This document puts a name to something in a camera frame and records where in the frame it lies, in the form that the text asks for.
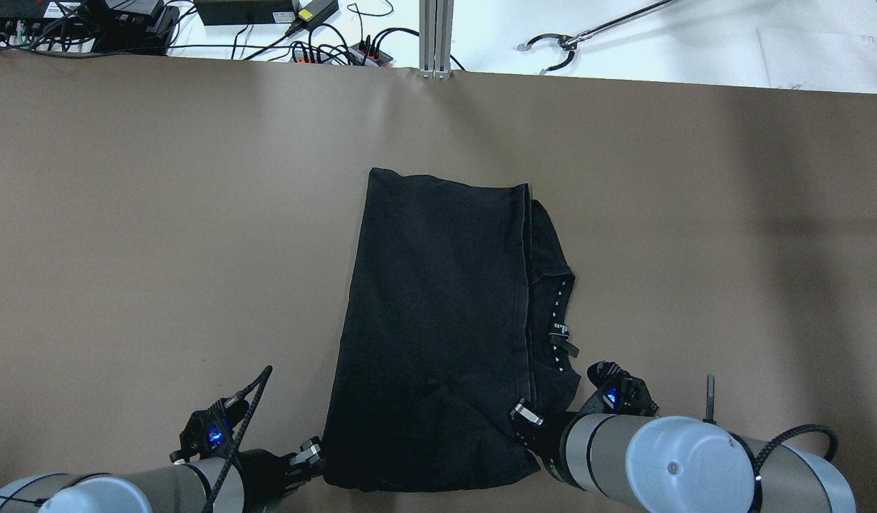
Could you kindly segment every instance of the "white plastic cap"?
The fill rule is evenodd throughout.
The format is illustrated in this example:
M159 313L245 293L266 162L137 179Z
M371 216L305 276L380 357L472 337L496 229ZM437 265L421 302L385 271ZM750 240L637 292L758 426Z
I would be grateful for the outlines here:
M42 504L41 513L152 513L140 488L118 477L94 477L65 488Z
M745 513L754 474L724 429L688 417L663 417L631 438L625 468L634 495L657 513Z

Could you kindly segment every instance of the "folded black pants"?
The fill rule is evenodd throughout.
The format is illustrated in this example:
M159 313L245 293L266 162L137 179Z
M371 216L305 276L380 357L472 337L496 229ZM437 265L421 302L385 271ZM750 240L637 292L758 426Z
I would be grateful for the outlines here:
M518 399L569 406L574 276L526 185L372 169L323 448L339 487L498 487L539 470Z

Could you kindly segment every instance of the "table surface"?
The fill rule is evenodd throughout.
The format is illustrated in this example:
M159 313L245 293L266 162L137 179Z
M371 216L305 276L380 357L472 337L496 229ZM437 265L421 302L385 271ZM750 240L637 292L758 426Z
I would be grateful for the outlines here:
M528 53L517 52L519 43L539 33L577 33L600 25L650 0L458 0L455 2L452 54L467 69L493 73L535 75L561 61L563 54L552 43L538 43ZM331 19L350 44L359 39L359 16L341 10ZM363 17L368 35L389 26L419 29L418 2L398 0L395 13ZM361 0L358 9L383 13L382 0ZM185 24L178 43L231 45L242 26L204 27L198 16ZM690 82L729 86L769 87L758 29L799 29L810 32L877 36L874 0L680 0L666 9L602 33L581 44L574 63L553 74L587 78L625 78L633 81ZM250 45L266 45L282 35L284 26L254 26ZM297 38L305 38L303 32ZM319 29L315 42L338 43L337 36ZM405 33L384 43L399 67L418 67L418 42ZM229 58L228 48L184 48L170 55ZM268 58L284 55L270 52ZM846 90L859 91L854 83Z
M0 54L0 486L160 467L266 364L246 448L321 434L375 166L530 182L576 367L697 418L714 373L742 435L830 425L877 511L877 95L147 56ZM285 510L628 511L544 473Z

